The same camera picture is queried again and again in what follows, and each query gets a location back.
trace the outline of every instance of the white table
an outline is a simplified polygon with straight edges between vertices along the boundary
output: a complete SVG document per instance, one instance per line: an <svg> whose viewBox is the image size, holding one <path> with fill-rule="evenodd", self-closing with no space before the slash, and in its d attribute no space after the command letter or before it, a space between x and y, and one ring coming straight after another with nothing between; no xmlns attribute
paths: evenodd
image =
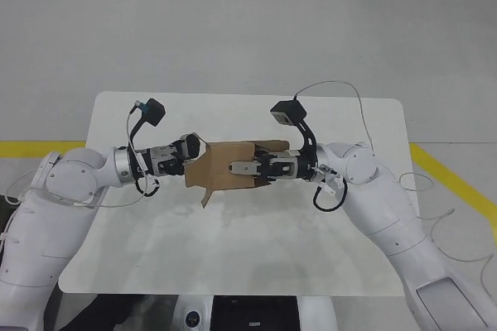
<svg viewBox="0 0 497 331"><path fill-rule="evenodd" d="M209 142L285 139L292 148L302 145L295 127L277 124L269 113L288 97L104 92L96 98L87 147L126 145L128 110L135 100L149 98L166 106L166 116L158 127L143 127L137 148L165 145L187 132ZM356 99L300 100L318 142L366 141ZM364 112L379 159L395 175L412 171L401 103L366 98ZM342 211L321 213L312 206L312 183L278 181L215 192L205 209L204 189L187 189L183 177L163 177L161 184L150 199L99 211L60 277L64 292L403 295L384 255ZM412 178L406 186L414 186ZM410 195L417 207L416 195ZM137 197L130 185L110 189L104 202ZM321 204L334 203L321 198Z"/></svg>

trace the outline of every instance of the yellow tape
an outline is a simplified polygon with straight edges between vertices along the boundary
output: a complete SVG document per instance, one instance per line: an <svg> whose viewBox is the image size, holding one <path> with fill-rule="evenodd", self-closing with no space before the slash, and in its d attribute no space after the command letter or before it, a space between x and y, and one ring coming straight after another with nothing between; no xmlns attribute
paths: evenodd
<svg viewBox="0 0 497 331"><path fill-rule="evenodd" d="M64 153L84 147L85 142L0 142L0 157L44 157L51 151Z"/></svg>
<svg viewBox="0 0 497 331"><path fill-rule="evenodd" d="M453 171L427 154L417 144L411 143L410 149L411 157L416 164L488 219L494 236L495 246L497 247L497 205L467 184Z"/></svg>

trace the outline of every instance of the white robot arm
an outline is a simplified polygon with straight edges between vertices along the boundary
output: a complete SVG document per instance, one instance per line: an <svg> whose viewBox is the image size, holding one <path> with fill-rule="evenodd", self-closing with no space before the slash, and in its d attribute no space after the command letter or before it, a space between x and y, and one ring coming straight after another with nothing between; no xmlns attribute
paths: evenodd
<svg viewBox="0 0 497 331"><path fill-rule="evenodd" d="M343 209L351 222L388 258L398 273L407 305L423 330L497 330L497 307L465 281L423 232L398 180L363 146L319 146L319 162L337 170L350 187ZM339 189L339 179L327 184Z"/></svg>
<svg viewBox="0 0 497 331"><path fill-rule="evenodd" d="M138 151L154 176L183 175L199 154L196 135ZM109 187L135 184L143 173L127 146L105 156L80 148L41 162L6 229L0 266L0 330L39 331L59 275L77 253ZM72 201L88 201L75 205Z"/></svg>
<svg viewBox="0 0 497 331"><path fill-rule="evenodd" d="M407 192L364 144L316 144L296 100L281 101L271 114L304 136L299 151L256 151L253 162L234 162L231 171L263 180L302 178L319 183L313 204L322 211L340 206L351 222L388 258L398 273L413 317L423 330L497 330L497 306L465 281L423 232ZM324 189L340 201L323 209Z"/></svg>

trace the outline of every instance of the wire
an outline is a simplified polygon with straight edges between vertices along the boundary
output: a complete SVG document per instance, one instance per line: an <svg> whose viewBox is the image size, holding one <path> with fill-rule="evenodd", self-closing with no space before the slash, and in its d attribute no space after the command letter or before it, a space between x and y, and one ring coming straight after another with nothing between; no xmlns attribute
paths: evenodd
<svg viewBox="0 0 497 331"><path fill-rule="evenodd" d="M11 225L11 221L15 218L15 215L17 214L17 211L18 209L16 209L12 214L11 216L9 217L7 223L6 223L6 227L4 228L3 230L3 233L5 234L5 236L1 235L0 236L0 254L2 254L2 250L3 250L3 243L4 241L6 240L7 238L7 230L9 230L9 226Z"/></svg>
<svg viewBox="0 0 497 331"><path fill-rule="evenodd" d="M401 183L401 179L405 176L405 175L417 175L417 176L420 176L420 177L423 177L423 178L426 178L428 179L430 182L431 182L431 185L428 186L426 189L409 189L409 188L406 188L402 185ZM406 172L402 175L399 176L399 184L401 185L401 187L403 187L403 189L405 189L406 191L411 191L411 192L423 192L423 191L426 191L426 190L429 190L431 189L433 186L434 186L434 181L427 175L422 175L422 174L418 174L416 172ZM430 218L424 218L424 217L420 217L420 216L417 216L418 218L420 218L421 220L424 220L424 221L434 221L436 220L436 222L431 226L431 229L429 230L429 238L431 239L431 242L436 242L436 239L434 238L434 229L436 228L436 226L444 219L446 218L447 216L451 215L455 213L455 209L454 208L451 208L449 210L447 210L445 213L443 213L442 215L440 216L437 216L437 217L430 217ZM438 251L440 251L440 253L444 256L444 257L447 257L448 259L450 260L453 260L453 261L458 261L458 262L462 262L462 263L474 263L474 262L479 262L479 261L484 261L485 260L485 263L484 265L482 266L482 268L480 269L480 286L482 286L484 292L488 295L488 297L490 298L490 300L494 303L494 305L497 307L497 302L494 300L494 297L491 295L490 291L488 290L488 288L486 287L485 283L484 283L484 272L486 270L486 267L490 264L490 261L494 258L495 256L495 253L492 252L484 257L478 257L478 258L475 258L475 259L461 259L459 257L454 257L452 256L451 254L448 254L446 253L438 244L436 244L437 246L437 249Z"/></svg>
<svg viewBox="0 0 497 331"><path fill-rule="evenodd" d="M361 119L363 120L363 126L364 130L366 131L366 136L368 136L368 141L370 142L370 147L372 148L372 151L374 151L374 144L372 142L372 137L370 136L370 132L368 131L368 126L366 125L366 121L364 120L364 110L363 110L363 101L361 100L361 96L359 95L359 91L355 88L355 86L352 83L345 82L344 80L338 80L338 79L333 79L333 80L324 80L322 82L314 83L311 85L306 86L305 88L301 89L300 91L296 92L294 97L292 98L293 100L296 100L298 98L298 94L304 92L305 90L312 88L313 86L317 86L320 84L326 84L326 83L340 83L340 84L346 84L350 86L352 89L355 91L355 95L357 96L357 100L359 100L359 108L361 110Z"/></svg>
<svg viewBox="0 0 497 331"><path fill-rule="evenodd" d="M36 170L32 170L32 171L30 171L30 172L27 172L26 174L24 174L24 175L22 175L22 176L18 177L18 178L17 178L14 182L12 182L12 183L9 185L9 187L7 187L7 189L6 189L6 194L5 194L3 197L4 197L4 199L6 200L6 202L7 202L8 204L10 204L11 206L18 206L19 204L21 204L21 203L22 203L22 200L20 199L20 196L21 196L22 194L24 194L26 191L24 190L21 194L19 194L19 199L17 200L17 202L13 202L13 201L11 201L11 200L9 199L9 190L10 190L10 189L11 189L11 188L12 188L12 187L13 187L13 186L14 186L14 185L15 185L15 184L19 181L19 180L21 180L22 178L24 178L24 177L26 177L27 175L32 174L32 173L34 173L34 172L36 172Z"/></svg>
<svg viewBox="0 0 497 331"><path fill-rule="evenodd" d="M340 208L340 206L342 206L342 204L345 202L346 200L346 195L348 194L348 183L346 183L346 180L343 178L342 179L342 182L344 183L345 185L345 189L344 191L342 192L342 198L340 198L340 202L333 208L322 208L321 206L319 206L319 204L316 202L317 198L318 198L318 194L321 192L322 188L320 186L318 186L316 188L316 191L315 191L315 195L313 195L313 205L315 206L316 209L320 210L321 212L325 212L325 213L329 213L329 212L334 212L336 211L337 209Z"/></svg>
<svg viewBox="0 0 497 331"><path fill-rule="evenodd" d="M418 177L425 178L426 180L429 180L429 183L431 183L431 184L428 187L426 187L425 189L409 189L407 187L404 187L402 182L401 182L402 178L406 175L416 175ZM429 176L418 174L417 172L412 172L412 171L402 173L399 176L398 181L399 181L399 184L401 185L401 187L403 187L403 189L405 189L406 191L411 191L411 192L425 192L425 191L432 189L434 187L434 181L432 181L432 179Z"/></svg>
<svg viewBox="0 0 497 331"><path fill-rule="evenodd" d="M151 197L153 196L157 191L158 189L160 188L160 183L158 182L158 180L156 178L152 178L144 169L142 169L142 165L140 164L140 162L138 161L138 153L136 152L136 150L134 149L134 142L133 142L133 138L134 136L136 135L136 133L138 132L138 130L140 129L140 127L145 123L142 118L140 118L140 120L138 121L137 125L133 128L133 130L129 133L129 120L131 119L131 115L134 113L134 111L137 109L137 106L134 106L131 111L129 112L129 115L127 115L127 126L126 126L126 131L127 131L127 142L128 142L128 145L129 147L131 148L131 151L133 152L133 155L134 155L134 158L136 159L136 162L138 164L138 169L139 171L142 173L143 177L145 178L146 180L146 187L145 189L142 189L140 187L140 184L138 183L138 180L135 182L135 186L136 186L136 190L138 192L140 192L142 194L142 197ZM153 189L153 191L151 191L150 193L146 193L147 192L147 178L149 178L150 180L153 180L156 187L155 189Z"/></svg>

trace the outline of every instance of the brown cardboard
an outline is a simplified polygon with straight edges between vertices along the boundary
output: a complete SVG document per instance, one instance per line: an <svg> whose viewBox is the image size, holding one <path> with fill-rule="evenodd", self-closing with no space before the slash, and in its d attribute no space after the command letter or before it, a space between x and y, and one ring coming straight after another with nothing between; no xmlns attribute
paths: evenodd
<svg viewBox="0 0 497 331"><path fill-rule="evenodd" d="M210 142L206 144L205 153L186 165L186 187L200 186L206 189L201 200L202 207L214 191L225 189L251 189L268 185L264 180L256 180L250 175L235 175L230 173L230 163L235 161L252 161L256 146L267 151L285 151L289 149L289 142L280 140L255 142Z"/></svg>

